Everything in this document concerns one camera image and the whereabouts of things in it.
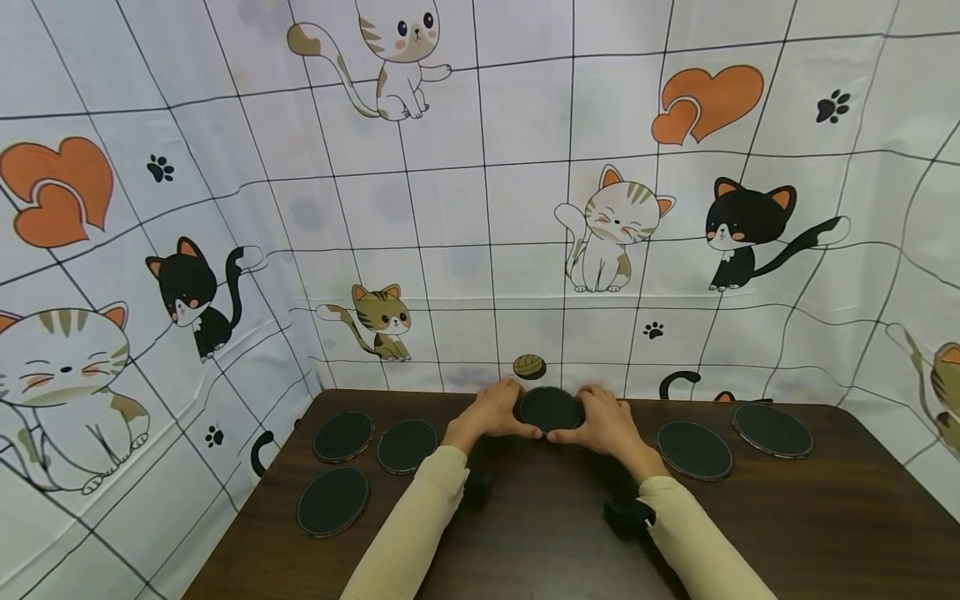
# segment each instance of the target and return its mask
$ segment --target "brown table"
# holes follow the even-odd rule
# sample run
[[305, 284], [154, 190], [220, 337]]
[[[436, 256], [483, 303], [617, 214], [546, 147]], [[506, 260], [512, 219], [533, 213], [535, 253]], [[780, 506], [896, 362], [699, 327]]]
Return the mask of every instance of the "brown table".
[[[306, 486], [330, 468], [311, 450], [321, 424], [360, 410], [378, 434], [419, 417], [442, 436], [470, 400], [348, 390], [318, 396], [185, 598], [338, 598], [412, 476], [384, 472], [372, 445], [350, 462], [370, 477], [366, 512], [340, 536], [310, 538], [294, 510]], [[850, 414], [778, 404], [816, 440], [810, 457], [785, 461], [739, 438], [730, 425], [733, 405], [632, 404], [648, 441], [666, 422], [693, 420], [730, 445], [727, 480], [679, 478], [780, 600], [960, 598], [960, 525]], [[608, 493], [630, 490], [612, 460], [519, 439], [483, 440], [472, 458], [494, 477], [490, 501], [454, 517], [418, 598], [685, 597], [649, 542], [619, 539], [601, 517]]]

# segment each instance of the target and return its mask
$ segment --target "hand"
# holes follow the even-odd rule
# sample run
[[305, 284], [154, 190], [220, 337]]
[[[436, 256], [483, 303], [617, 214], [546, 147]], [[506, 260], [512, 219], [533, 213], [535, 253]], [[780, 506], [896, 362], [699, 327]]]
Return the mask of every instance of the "hand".
[[638, 483], [655, 475], [669, 476], [660, 454], [636, 431], [629, 403], [617, 400], [610, 390], [598, 385], [585, 386], [577, 397], [587, 415], [584, 424], [576, 429], [555, 429], [547, 434], [547, 440], [613, 456]]
[[499, 438], [517, 435], [530, 440], [543, 436], [534, 425], [521, 423], [514, 417], [514, 405], [522, 388], [510, 377], [500, 379], [489, 388], [480, 390], [477, 398], [460, 417], [446, 428], [443, 445], [454, 445], [470, 454], [473, 445], [482, 436]]

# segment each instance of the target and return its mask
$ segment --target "cream long sleeve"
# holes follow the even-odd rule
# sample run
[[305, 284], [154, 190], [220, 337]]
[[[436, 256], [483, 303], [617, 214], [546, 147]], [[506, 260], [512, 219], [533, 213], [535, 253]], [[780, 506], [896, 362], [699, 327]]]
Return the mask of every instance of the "cream long sleeve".
[[[412, 600], [460, 506], [467, 456], [443, 445], [420, 465], [353, 571], [341, 600]], [[673, 477], [652, 477], [639, 499], [657, 512], [650, 535], [692, 600], [776, 600], [707, 513]]]

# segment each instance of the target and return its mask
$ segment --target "black oval pad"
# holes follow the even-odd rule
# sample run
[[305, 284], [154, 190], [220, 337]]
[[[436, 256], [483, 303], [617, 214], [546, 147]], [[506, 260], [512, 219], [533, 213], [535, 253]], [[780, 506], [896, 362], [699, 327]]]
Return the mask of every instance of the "black oval pad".
[[560, 388], [534, 388], [520, 401], [520, 420], [539, 427], [543, 433], [575, 429], [584, 422], [584, 407]]
[[691, 479], [719, 481], [733, 470], [733, 455], [720, 436], [685, 420], [669, 422], [657, 434], [663, 461]]
[[813, 435], [803, 423], [769, 404], [745, 404], [733, 411], [733, 428], [747, 444], [778, 458], [803, 458]]
[[363, 514], [370, 482], [363, 471], [337, 467], [313, 480], [297, 504], [297, 524], [314, 538], [330, 538], [349, 528]]
[[437, 449], [437, 430], [420, 419], [402, 420], [380, 436], [376, 459], [387, 472], [406, 475]]
[[313, 439], [313, 453], [325, 463], [343, 463], [367, 449], [373, 439], [373, 421], [349, 412], [329, 419]]

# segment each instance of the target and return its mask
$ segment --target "white backdrop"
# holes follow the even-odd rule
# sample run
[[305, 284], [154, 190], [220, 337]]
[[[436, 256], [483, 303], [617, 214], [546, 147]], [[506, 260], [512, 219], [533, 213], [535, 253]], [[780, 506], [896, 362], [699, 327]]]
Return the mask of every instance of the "white backdrop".
[[179, 598], [322, 389], [527, 354], [838, 406], [960, 517], [949, 0], [0, 10], [0, 598]]

